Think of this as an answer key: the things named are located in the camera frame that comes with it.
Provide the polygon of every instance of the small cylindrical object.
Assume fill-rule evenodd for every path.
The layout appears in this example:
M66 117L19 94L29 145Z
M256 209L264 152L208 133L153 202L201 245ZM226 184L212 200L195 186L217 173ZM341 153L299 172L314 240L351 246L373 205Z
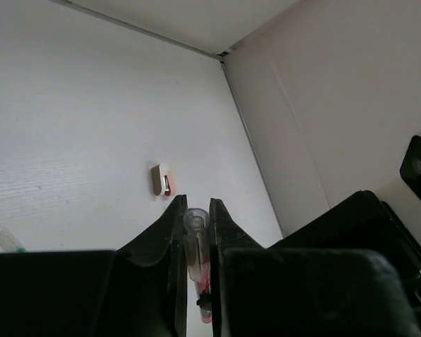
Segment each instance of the small cylindrical object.
M211 254L208 240L209 214L189 209L184 215L184 248L189 277L195 282L198 298L211 293ZM200 308L204 323L212 322L212 312Z
M24 253L25 248L11 232L4 228L0 231L0 247L7 253Z

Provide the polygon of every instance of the clear plastic tube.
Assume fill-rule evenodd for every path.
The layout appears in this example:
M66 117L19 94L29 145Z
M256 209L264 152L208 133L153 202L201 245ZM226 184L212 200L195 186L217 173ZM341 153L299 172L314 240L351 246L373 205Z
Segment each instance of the clear plastic tube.
M211 293L211 254L208 240L209 214L203 209L189 209L184 215L184 248L189 277L195 282L198 298ZM212 322L212 312L201 309L204 323Z
M24 253L25 248L11 232L4 228L0 231L0 247L9 253Z

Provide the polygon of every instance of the white wall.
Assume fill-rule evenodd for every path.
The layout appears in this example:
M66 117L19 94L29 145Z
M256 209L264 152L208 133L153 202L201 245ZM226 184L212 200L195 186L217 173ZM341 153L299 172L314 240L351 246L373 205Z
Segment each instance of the white wall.
M117 249L169 199L225 201L261 244L279 226L220 64L47 0L0 0L0 228L29 251ZM189 334L211 335L189 289Z
M175 41L220 54L298 0L72 0Z
M421 131L421 0L304 0L225 62L284 234L385 184Z

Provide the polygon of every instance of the white surface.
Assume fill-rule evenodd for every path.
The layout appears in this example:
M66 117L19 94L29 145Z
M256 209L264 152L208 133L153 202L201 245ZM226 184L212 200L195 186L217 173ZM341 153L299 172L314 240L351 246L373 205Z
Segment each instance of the white surface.
M47 0L0 0L0 229L28 251L117 249L168 205L152 194L161 161L190 206L221 198L261 244L280 239L219 62ZM189 293L189 336L210 336Z
M284 234L385 184L421 131L421 0L306 0L225 61Z
M72 0L209 53L222 53L297 0Z

